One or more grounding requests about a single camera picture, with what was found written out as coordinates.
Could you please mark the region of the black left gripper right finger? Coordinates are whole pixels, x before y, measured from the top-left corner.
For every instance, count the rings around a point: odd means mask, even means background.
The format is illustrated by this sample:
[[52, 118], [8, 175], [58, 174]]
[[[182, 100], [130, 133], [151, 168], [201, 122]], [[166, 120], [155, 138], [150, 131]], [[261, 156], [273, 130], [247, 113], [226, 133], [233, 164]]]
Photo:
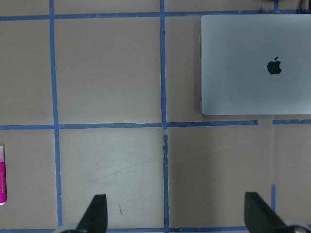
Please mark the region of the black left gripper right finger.
[[287, 228], [257, 192], [244, 195], [244, 223], [250, 233], [276, 233]]

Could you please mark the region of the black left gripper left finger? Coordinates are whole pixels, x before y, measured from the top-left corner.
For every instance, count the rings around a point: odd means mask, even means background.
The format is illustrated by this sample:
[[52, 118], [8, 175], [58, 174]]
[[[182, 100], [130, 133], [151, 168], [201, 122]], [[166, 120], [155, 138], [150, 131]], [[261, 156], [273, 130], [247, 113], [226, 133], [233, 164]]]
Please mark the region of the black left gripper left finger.
[[107, 230], [106, 194], [95, 195], [76, 227], [78, 233], [105, 233]]

